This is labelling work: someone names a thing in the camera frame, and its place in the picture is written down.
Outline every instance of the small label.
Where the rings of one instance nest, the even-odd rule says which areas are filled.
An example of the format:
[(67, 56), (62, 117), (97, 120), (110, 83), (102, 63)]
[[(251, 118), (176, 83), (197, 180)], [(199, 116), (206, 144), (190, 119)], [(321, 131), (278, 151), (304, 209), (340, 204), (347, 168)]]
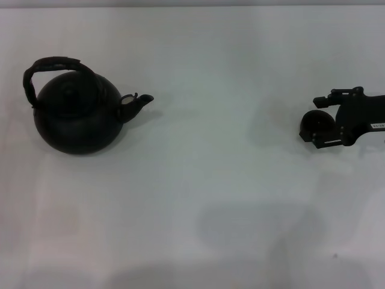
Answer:
[(372, 123), (371, 124), (372, 128), (378, 129), (378, 128), (385, 128), (385, 123)]

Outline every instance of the kettle spout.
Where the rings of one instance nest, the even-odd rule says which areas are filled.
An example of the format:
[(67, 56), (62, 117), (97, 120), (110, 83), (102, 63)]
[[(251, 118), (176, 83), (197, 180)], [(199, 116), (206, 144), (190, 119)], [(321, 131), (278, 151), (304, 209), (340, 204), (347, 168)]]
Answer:
[(154, 97), (151, 95), (141, 95), (138, 97), (138, 93), (134, 95), (125, 95), (120, 99), (118, 107), (117, 117), (122, 123), (132, 120), (141, 109), (152, 102)]

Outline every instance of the black kettle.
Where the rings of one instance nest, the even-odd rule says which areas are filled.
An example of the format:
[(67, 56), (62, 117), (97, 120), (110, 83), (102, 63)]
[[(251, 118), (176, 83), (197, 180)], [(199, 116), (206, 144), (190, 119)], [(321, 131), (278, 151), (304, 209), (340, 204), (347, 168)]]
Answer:
[[(35, 72), (75, 70), (50, 80), (36, 97)], [(122, 97), (115, 86), (80, 60), (48, 57), (37, 60), (23, 77), (35, 125), (43, 139), (58, 151), (88, 154), (108, 146), (124, 123), (133, 119), (151, 95)]]

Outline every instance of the white table surface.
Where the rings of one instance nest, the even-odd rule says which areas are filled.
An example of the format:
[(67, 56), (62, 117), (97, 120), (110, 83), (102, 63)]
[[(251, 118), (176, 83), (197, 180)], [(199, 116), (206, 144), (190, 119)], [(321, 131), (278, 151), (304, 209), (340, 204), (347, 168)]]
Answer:
[[(0, 10), (0, 288), (383, 289), (385, 153), (298, 126), (333, 88), (385, 93), (384, 28), (385, 7)], [(22, 88), (53, 55), (155, 101), (103, 152), (56, 152)]]

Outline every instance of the kettle handle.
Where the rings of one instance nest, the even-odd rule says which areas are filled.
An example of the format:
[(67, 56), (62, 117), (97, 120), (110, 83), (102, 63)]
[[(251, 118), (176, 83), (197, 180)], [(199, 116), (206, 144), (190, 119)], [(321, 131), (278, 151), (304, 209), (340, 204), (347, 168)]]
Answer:
[(58, 71), (58, 70), (76, 70), (86, 73), (90, 79), (92, 79), (97, 87), (99, 95), (103, 93), (102, 83), (97, 78), (96, 74), (89, 69), (87, 66), (80, 63), (80, 60), (54, 56), (41, 58), (24, 72), (23, 76), (23, 86), (26, 98), (33, 107), (37, 106), (37, 98), (35, 93), (35, 88), (32, 84), (32, 76), (35, 72), (45, 72), (45, 71)]

